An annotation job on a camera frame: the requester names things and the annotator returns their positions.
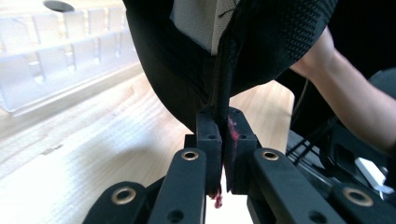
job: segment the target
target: black cable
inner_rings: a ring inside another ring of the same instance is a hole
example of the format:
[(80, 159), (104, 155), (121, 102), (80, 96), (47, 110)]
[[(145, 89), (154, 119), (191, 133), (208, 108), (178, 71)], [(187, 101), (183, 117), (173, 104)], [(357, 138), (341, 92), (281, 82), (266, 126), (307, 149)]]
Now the black cable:
[(302, 112), (303, 109), (304, 109), (304, 105), (305, 105), (305, 102), (306, 102), (307, 95), (309, 94), (309, 92), (310, 92), (310, 90), (311, 90), (311, 87), (312, 87), (312, 84), (311, 84), (311, 82), (309, 81), (309, 79), (307, 78), (307, 79), (305, 80), (305, 84), (304, 84), (304, 87), (303, 87), (303, 91), (302, 91), (301, 94), (300, 94), (300, 98), (298, 99), (298, 102), (297, 102), (296, 106), (294, 107), (293, 112), (292, 112), (292, 114), (291, 114), (291, 123), (290, 123), (290, 127), (293, 127), (294, 124), (295, 124), (295, 122), (296, 122), (296, 121), (298, 120), (298, 118), (300, 117), (301, 112)]
[(297, 145), (295, 145), (289, 151), (287, 151), (286, 156), (289, 156), (298, 147), (300, 147), (301, 145), (304, 145), (305, 142), (309, 142), (309, 145), (305, 146), (305, 150), (303, 151), (303, 153), (298, 155), (296, 160), (294, 161), (294, 165), (297, 165), (300, 162), (300, 160), (303, 159), (309, 151), (313, 151), (313, 149), (312, 149), (313, 146), (330, 131), (332, 126), (337, 121), (338, 121), (338, 118), (336, 116), (327, 120), (325, 123), (323, 123), (318, 128), (316, 128), (312, 133), (310, 133), (307, 137), (305, 137), (302, 141), (300, 141)]
[(314, 154), (315, 156), (319, 157), (320, 155), (312, 148), (311, 149), (312, 154)]

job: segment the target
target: wooden surface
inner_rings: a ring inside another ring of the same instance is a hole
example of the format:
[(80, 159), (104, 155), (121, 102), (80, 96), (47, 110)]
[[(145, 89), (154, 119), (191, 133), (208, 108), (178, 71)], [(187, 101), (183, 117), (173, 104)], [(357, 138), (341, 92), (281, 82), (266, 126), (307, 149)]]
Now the wooden surface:
[[(293, 95), (276, 82), (232, 99), (265, 147), (284, 150)], [(140, 65), (11, 116), (0, 111), (0, 223), (81, 223), (99, 195), (128, 180), (147, 186), (182, 149), (184, 125)], [(246, 197), (226, 195), (206, 223), (249, 223)]]

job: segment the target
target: forearm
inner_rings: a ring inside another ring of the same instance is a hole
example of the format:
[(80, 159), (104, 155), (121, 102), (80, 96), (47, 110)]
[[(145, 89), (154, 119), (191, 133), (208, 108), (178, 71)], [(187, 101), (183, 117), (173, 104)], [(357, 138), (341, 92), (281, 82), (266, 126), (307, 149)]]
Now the forearm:
[(369, 145), (390, 154), (396, 144), (396, 101), (371, 85), (335, 51), (328, 66), (308, 76), (336, 116)]

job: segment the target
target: screw hole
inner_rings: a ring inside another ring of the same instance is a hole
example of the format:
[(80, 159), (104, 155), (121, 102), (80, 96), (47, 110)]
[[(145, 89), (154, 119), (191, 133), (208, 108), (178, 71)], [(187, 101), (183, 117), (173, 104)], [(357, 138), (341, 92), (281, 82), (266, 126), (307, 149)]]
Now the screw hole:
[(262, 153), (262, 157), (268, 161), (277, 161), (279, 159), (279, 156), (277, 154), (275, 154), (274, 152), (270, 152), (270, 151), (264, 151)]
[(357, 205), (370, 207), (374, 204), (373, 199), (359, 189), (344, 188), (343, 193), (348, 200)]
[(170, 223), (179, 223), (181, 220), (183, 220), (183, 212), (180, 210), (174, 210), (168, 214), (168, 221)]
[(317, 211), (310, 212), (309, 219), (311, 219), (314, 223), (318, 224), (327, 223), (327, 218)]
[(209, 134), (209, 135), (207, 136), (207, 138), (208, 138), (208, 139), (216, 139), (216, 136), (213, 135), (213, 134)]
[(198, 153), (194, 151), (187, 151), (181, 155), (181, 157), (186, 161), (195, 161), (198, 159)]
[(136, 196), (136, 191), (129, 187), (116, 189), (111, 196), (111, 201), (117, 205), (130, 203)]

